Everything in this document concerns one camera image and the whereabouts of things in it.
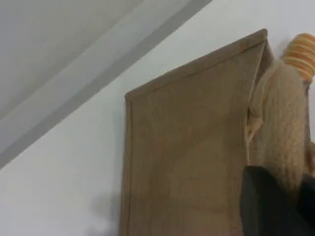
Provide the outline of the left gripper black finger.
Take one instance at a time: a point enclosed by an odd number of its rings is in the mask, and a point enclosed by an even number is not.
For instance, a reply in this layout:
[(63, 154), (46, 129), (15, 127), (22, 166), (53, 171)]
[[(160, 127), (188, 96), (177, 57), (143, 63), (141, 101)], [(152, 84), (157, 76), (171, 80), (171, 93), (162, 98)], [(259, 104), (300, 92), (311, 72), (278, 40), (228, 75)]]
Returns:
[(296, 236), (315, 235), (315, 178), (304, 174), (299, 189), (297, 211), (301, 217)]
[(295, 204), (263, 167), (244, 168), (240, 215), (245, 236), (300, 234), (300, 219)]

